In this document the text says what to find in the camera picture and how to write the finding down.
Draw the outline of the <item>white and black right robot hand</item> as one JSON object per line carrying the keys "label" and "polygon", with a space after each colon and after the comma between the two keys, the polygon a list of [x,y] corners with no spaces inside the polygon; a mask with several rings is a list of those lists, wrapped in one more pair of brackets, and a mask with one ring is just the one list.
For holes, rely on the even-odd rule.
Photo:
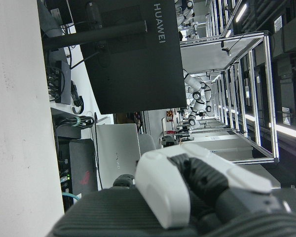
{"label": "white and black right robot hand", "polygon": [[269,179],[197,143],[146,152],[135,181],[83,196],[51,237],[296,237]]}

